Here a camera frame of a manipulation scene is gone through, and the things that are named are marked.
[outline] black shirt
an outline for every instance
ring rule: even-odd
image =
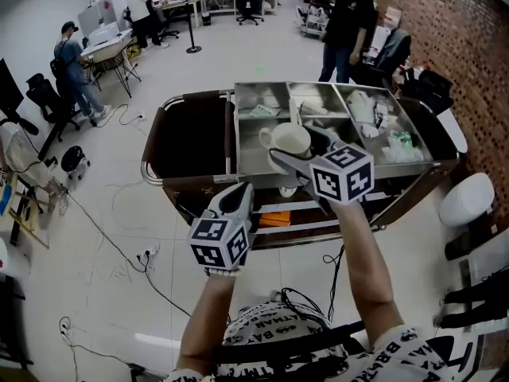
[[[373,10],[373,0],[336,0],[328,20],[325,44],[353,51],[359,29],[367,29]]]

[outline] white floor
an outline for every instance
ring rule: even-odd
[[[278,16],[267,16],[259,26],[239,26],[232,16],[213,17],[212,26],[195,30],[197,54],[187,54],[188,34],[171,40],[165,50],[153,49],[138,61],[139,83],[130,79],[133,98],[108,75],[103,98],[114,106],[129,104],[127,121],[143,110],[147,121],[121,126],[118,116],[103,128],[69,130],[52,152],[61,157],[80,145],[92,162],[72,195],[104,231],[132,259],[142,249],[159,247],[151,279],[166,296],[192,311],[205,282],[186,247],[184,221],[159,188],[141,181],[140,158],[157,106],[186,92],[233,88],[235,82],[260,80],[317,80],[322,46],[305,38],[293,25],[293,0],[281,0]],[[56,176],[65,179],[60,168]],[[137,183],[129,188],[120,185]],[[445,287],[455,280],[457,264],[447,263],[444,246],[453,238],[438,220],[443,194],[434,191],[385,232],[376,234],[390,268],[402,316],[425,337],[435,329],[432,316]],[[88,349],[115,355],[151,370],[173,369],[187,318],[171,307],[143,275],[126,267],[122,256],[104,240],[80,208],[70,203],[65,216],[55,213],[45,235],[51,248],[30,244],[32,272],[22,282],[26,296],[23,320],[31,368],[41,382],[75,379],[72,352],[62,341],[58,321],[69,316],[72,341]],[[246,273],[235,288],[232,313],[259,302],[270,290],[292,287],[328,309],[332,265],[322,255],[336,255],[337,242],[305,245],[250,254]],[[336,294],[337,325],[357,320],[345,266]],[[457,352],[464,349],[462,337]],[[128,368],[111,358],[76,349],[79,380],[125,381]]]

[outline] cart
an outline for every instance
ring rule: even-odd
[[[391,129],[411,131],[425,155],[421,162],[389,163],[383,159],[384,136],[365,138],[349,111],[346,98],[359,89],[383,97],[391,106]],[[327,115],[300,115],[302,102],[328,110]],[[251,116],[262,104],[276,116]],[[376,232],[410,211],[447,177],[459,154],[434,113],[412,99],[396,100],[390,91],[350,84],[262,82],[234,89],[180,95],[166,100],[156,117],[142,156],[142,176],[162,187],[188,224],[201,216],[210,200],[237,182],[254,186],[253,249],[312,244],[341,238],[338,221],[326,215],[305,191],[290,198],[280,187],[300,186],[276,173],[258,140],[261,128],[300,123],[335,131],[374,155],[375,189],[363,199],[364,212]],[[291,211],[288,227],[263,227],[264,212]]]

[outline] white cup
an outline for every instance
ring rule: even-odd
[[[295,123],[281,123],[273,130],[263,127],[260,129],[259,137],[261,144],[268,150],[279,149],[302,157],[308,155],[311,147],[311,136],[308,131]],[[274,171],[280,174],[288,174],[272,161],[270,154],[267,157]]]

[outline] bag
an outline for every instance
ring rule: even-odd
[[[66,64],[64,59],[61,57],[62,50],[64,49],[64,46],[67,44],[67,41],[69,40],[66,40],[66,42],[62,44],[62,48],[60,49],[58,57],[49,63],[51,72],[57,80],[65,78],[67,67],[72,63],[71,61],[68,64]]]

